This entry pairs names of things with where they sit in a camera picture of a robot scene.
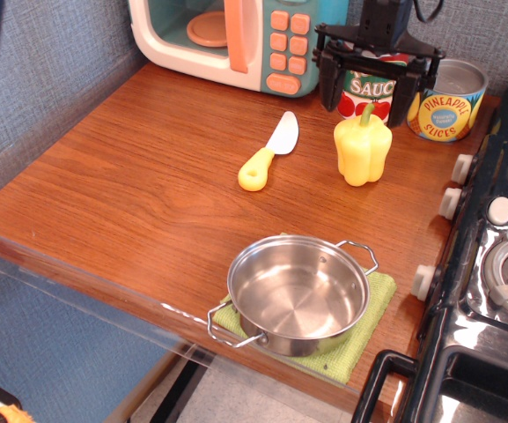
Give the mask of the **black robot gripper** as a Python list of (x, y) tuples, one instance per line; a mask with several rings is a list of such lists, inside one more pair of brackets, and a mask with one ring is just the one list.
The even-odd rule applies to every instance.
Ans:
[[(317, 25), (313, 60), (320, 72), (322, 106), (333, 111), (341, 98), (345, 71), (360, 71), (395, 82), (387, 127), (402, 125), (416, 94), (435, 85), (438, 66), (445, 57), (440, 48), (410, 35), (410, 16), (415, 13), (419, 21), (430, 23), (442, 6), (439, 2), (431, 15), (425, 17), (417, 1), (365, 1), (357, 25)], [(404, 54), (412, 61), (409, 66), (396, 66), (394, 70), (388, 64), (383, 66), (365, 58), (365, 51), (374, 56)]]

